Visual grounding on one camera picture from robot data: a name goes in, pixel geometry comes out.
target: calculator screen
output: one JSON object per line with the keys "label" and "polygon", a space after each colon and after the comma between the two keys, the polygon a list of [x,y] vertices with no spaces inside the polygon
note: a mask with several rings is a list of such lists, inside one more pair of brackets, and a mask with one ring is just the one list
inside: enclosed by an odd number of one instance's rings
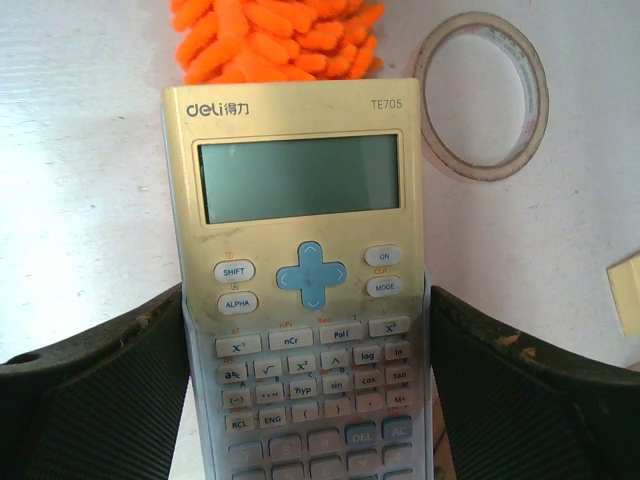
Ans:
{"label": "calculator screen", "polygon": [[207,223],[400,206],[397,135],[198,147]]}

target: white surface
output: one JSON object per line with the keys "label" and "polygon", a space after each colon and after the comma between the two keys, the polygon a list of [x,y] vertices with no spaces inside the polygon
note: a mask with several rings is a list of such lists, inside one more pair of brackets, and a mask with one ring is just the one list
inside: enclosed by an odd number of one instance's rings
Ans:
{"label": "white surface", "polygon": [[[426,163],[434,282],[571,351],[616,365],[639,361],[640,336],[621,333],[606,267],[640,247],[640,3],[386,3],[384,76],[405,75],[423,37],[445,18],[483,10],[529,37],[551,90],[547,135],[515,177],[470,185]],[[105,321],[180,279],[159,109],[159,89],[180,82],[165,2],[3,7],[0,361]],[[469,152],[478,145],[478,161],[499,151],[487,145],[513,135],[495,114],[485,117],[484,102],[456,100],[473,98],[467,79],[483,58],[464,54],[432,94],[448,98],[458,118],[444,127],[448,138],[467,139],[460,145]],[[485,68],[508,74],[508,64],[495,62]],[[516,90],[505,87],[509,98]],[[500,90],[489,95],[503,105]],[[476,134],[467,117],[497,127]],[[172,478],[203,478],[197,435],[190,394]]]}

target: adhesive tape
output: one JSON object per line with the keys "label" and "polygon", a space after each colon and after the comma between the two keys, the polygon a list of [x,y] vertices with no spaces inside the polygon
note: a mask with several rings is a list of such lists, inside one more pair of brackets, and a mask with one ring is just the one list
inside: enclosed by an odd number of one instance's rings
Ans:
{"label": "adhesive tape", "polygon": [[[455,155],[433,127],[426,98],[427,72],[438,49],[457,35],[476,35],[498,46],[518,71],[525,96],[524,123],[507,157],[493,166],[473,165]],[[458,175],[494,182],[522,169],[538,150],[549,118],[549,89],[540,57],[529,40],[506,20],[488,13],[469,12],[440,24],[424,41],[414,68],[422,89],[422,137],[436,157]]]}

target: blue directional pad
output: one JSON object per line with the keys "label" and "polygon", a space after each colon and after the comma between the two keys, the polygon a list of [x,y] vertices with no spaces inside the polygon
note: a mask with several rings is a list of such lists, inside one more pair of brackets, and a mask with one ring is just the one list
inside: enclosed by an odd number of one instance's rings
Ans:
{"label": "blue directional pad", "polygon": [[325,288],[342,285],[347,279],[347,269],[339,262],[323,263],[322,247],[316,242],[298,247],[298,261],[298,266],[278,270],[278,286],[283,290],[300,290],[302,305],[320,310],[326,301]]}

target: deli logo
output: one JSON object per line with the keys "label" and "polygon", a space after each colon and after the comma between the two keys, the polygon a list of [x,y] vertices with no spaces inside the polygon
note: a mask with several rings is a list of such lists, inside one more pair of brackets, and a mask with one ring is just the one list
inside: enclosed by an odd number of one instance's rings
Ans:
{"label": "deli logo", "polygon": [[228,117],[249,115],[248,103],[193,103],[187,107],[187,115],[195,117]]}

